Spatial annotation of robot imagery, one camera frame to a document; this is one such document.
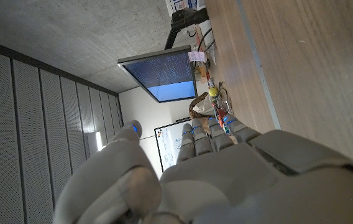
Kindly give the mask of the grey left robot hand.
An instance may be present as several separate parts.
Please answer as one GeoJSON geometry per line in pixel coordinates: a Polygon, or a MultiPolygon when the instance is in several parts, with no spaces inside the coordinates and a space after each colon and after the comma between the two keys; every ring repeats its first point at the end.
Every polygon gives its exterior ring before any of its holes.
{"type": "Polygon", "coordinates": [[[353,223],[353,160],[295,134],[227,114],[194,119],[157,176],[128,122],[68,180],[54,223],[353,223]]]}

